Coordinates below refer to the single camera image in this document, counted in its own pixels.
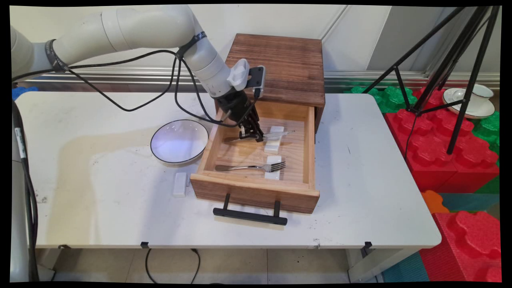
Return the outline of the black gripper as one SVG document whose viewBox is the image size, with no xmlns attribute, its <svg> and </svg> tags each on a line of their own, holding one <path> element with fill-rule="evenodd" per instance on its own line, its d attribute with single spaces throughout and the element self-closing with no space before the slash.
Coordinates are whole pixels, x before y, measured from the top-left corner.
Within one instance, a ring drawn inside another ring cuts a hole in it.
<svg viewBox="0 0 512 288">
<path fill-rule="evenodd" d="M 240 140 L 255 139 L 256 142 L 262 142 L 263 132 L 258 123 L 259 117 L 256 112 L 255 102 L 257 93 L 254 95 L 254 101 L 250 101 L 244 90 L 230 90 L 228 93 L 216 98 L 219 108 L 228 116 L 228 119 L 240 124 L 238 138 Z"/>
</svg>

